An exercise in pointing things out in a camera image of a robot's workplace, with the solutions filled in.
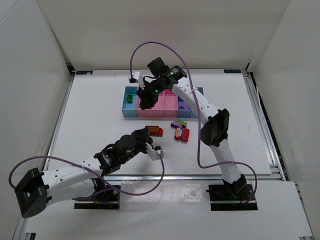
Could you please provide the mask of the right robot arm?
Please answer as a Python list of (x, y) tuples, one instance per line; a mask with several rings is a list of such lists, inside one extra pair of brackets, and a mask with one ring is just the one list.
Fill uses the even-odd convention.
[(228, 129), (230, 113), (207, 100), (192, 83), (189, 70), (179, 66), (169, 67), (158, 57), (151, 61), (149, 68), (154, 79), (141, 80), (137, 95), (142, 110), (155, 106), (159, 94), (170, 90), (180, 97), (198, 117), (198, 143), (209, 146), (222, 173), (223, 183), (231, 193), (238, 194), (247, 184), (246, 178), (235, 164), (229, 147)]

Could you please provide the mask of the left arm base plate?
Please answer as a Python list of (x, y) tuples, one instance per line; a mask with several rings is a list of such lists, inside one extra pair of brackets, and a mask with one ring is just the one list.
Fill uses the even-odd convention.
[(92, 182), (94, 192), (75, 200), (73, 208), (77, 210), (119, 210), (120, 193), (101, 180), (94, 179)]

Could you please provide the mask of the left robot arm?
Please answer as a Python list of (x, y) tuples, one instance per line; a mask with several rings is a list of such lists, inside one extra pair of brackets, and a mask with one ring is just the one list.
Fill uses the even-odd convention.
[(45, 171), (37, 167), (30, 169), (13, 186), (21, 216), (25, 219), (34, 217), (46, 207), (66, 200), (94, 202), (110, 198), (112, 192), (118, 193), (120, 188), (107, 183), (104, 177), (120, 170), (122, 165), (140, 153), (153, 161), (163, 158), (162, 148), (153, 145), (146, 127), (123, 135), (79, 163), (56, 157), (55, 160), (67, 165)]

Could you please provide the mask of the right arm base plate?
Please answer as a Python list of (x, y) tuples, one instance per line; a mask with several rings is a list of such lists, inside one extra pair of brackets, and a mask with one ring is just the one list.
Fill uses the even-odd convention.
[(252, 184), (247, 184), (238, 193), (233, 193), (223, 184), (211, 184), (205, 191), (209, 194), (212, 212), (258, 210)]

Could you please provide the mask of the green lego brick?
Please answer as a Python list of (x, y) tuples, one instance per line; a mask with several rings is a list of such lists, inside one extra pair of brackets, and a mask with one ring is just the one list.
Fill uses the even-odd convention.
[(132, 104), (133, 100), (134, 100), (133, 95), (132, 94), (128, 94), (127, 98), (126, 98), (126, 102), (129, 103), (129, 104)]

